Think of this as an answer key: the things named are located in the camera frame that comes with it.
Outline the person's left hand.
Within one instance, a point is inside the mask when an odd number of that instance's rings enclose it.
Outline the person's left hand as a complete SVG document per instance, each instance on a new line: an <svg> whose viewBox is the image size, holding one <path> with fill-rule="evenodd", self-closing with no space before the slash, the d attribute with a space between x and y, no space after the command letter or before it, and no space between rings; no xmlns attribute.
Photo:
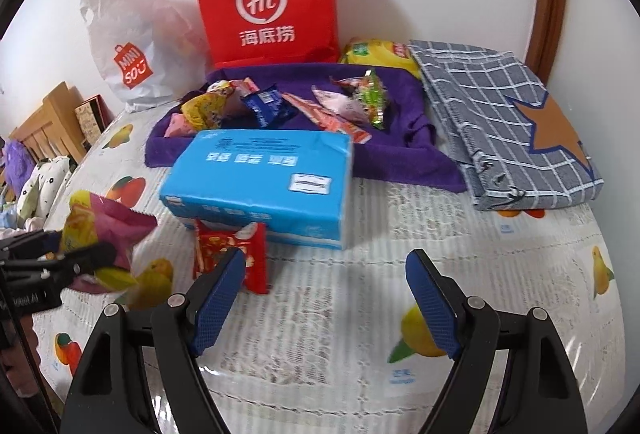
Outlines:
<svg viewBox="0 0 640 434"><path fill-rule="evenodd" d="M29 346L32 357L34 357L36 367L40 366L41 358L38 354L39 340L34 330L34 321L32 316L21 318L21 325L24 330L26 341ZM26 359L25 352L20 343L14 344L7 350L1 352L1 363L6 369L6 377L21 398L35 396L38 393L38 384L29 363Z"/></svg>

